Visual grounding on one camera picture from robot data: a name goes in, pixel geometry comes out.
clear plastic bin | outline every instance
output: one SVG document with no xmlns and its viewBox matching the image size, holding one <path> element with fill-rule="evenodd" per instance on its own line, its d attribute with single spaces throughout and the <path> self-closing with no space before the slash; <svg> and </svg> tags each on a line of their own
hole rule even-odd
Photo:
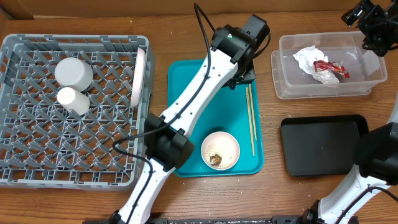
<svg viewBox="0 0 398 224">
<path fill-rule="evenodd" d="M 387 80 L 386 64 L 371 50 L 362 49 L 361 32 L 285 35 L 279 40 L 279 50 L 272 53 L 272 76 L 276 95 L 280 99 L 359 96 Z M 329 59 L 342 62 L 350 78 L 336 75 L 338 84 L 322 84 L 305 73 L 293 54 L 315 45 Z"/>
</svg>

crumpled wrapper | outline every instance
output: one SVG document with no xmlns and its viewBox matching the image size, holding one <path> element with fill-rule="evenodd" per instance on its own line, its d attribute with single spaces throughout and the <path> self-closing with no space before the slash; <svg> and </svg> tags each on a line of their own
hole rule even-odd
<svg viewBox="0 0 398 224">
<path fill-rule="evenodd" d="M 335 74 L 329 70 L 315 72 L 314 62 L 322 60 L 329 62 L 328 57 L 323 54 L 322 51 L 318 50 L 315 45 L 312 47 L 306 47 L 299 50 L 293 57 L 298 61 L 299 67 L 307 74 L 323 84 L 336 84 L 339 83 Z"/>
</svg>

wooden table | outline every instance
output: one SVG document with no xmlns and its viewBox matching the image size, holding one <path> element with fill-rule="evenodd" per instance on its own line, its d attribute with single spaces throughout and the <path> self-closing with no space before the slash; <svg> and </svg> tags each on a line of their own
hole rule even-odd
<svg viewBox="0 0 398 224">
<path fill-rule="evenodd" d="M 344 176 L 296 179 L 285 170 L 280 122 L 287 117 L 361 114 L 370 129 L 386 123 L 398 89 L 398 51 L 385 57 L 389 78 L 368 96 L 280 100 L 271 74 L 271 52 L 287 34 L 354 31 L 341 20 L 344 12 L 259 14 L 272 33 L 267 50 L 254 61 L 264 141 L 265 164 L 255 175 L 181 179 L 169 177 L 152 211 L 171 219 L 264 218 L 300 215 L 316 199 L 327 196 Z M 250 14 L 210 16 L 214 26 L 242 27 Z M 117 17 L 47 21 L 7 21 L 3 35 L 139 34 L 150 40 L 157 57 L 155 89 L 150 109 L 160 114 L 167 106 L 167 70 L 176 60 L 205 57 L 205 44 L 196 17 Z M 398 195 L 398 188 L 391 191 Z M 0 223 L 81 223 L 108 218 L 121 208 L 130 192 L 65 189 L 0 189 Z M 384 194 L 359 212 L 361 223 L 397 223 L 397 204 Z"/>
</svg>

gray plastic crate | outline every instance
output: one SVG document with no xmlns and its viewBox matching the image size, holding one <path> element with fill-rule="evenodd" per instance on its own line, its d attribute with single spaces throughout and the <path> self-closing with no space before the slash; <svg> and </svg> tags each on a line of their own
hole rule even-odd
<svg viewBox="0 0 398 224">
<path fill-rule="evenodd" d="M 137 48 L 146 52 L 144 87 L 132 109 Z M 76 57 L 91 65 L 84 92 L 90 111 L 79 116 L 56 100 L 55 66 Z M 111 151 L 114 140 L 142 133 L 152 94 L 155 56 L 139 35 L 12 34 L 0 50 L 0 186 L 124 190 L 142 161 Z M 143 155 L 143 139 L 121 149 Z"/>
</svg>

teal tray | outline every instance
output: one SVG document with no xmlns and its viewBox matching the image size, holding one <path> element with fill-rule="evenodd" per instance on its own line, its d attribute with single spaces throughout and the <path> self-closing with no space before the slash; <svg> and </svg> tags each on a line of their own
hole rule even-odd
<svg viewBox="0 0 398 224">
<path fill-rule="evenodd" d="M 182 60 L 173 63 L 169 68 L 167 85 L 167 103 L 170 106 L 188 86 L 196 75 L 203 60 Z M 235 90 L 222 88 L 206 107 L 195 125 L 190 140 L 195 145 L 188 161 L 175 173 L 180 177 L 209 177 L 217 175 L 244 175 L 259 172 L 264 165 L 262 134 L 257 100 L 256 82 L 252 83 L 254 116 L 256 117 L 257 141 L 254 140 L 253 156 L 250 140 L 248 104 L 246 87 L 238 85 Z M 228 170 L 213 170 L 208 167 L 200 154 L 200 147 L 207 135 L 215 131 L 225 131 L 238 140 L 241 155 L 235 166 Z"/>
</svg>

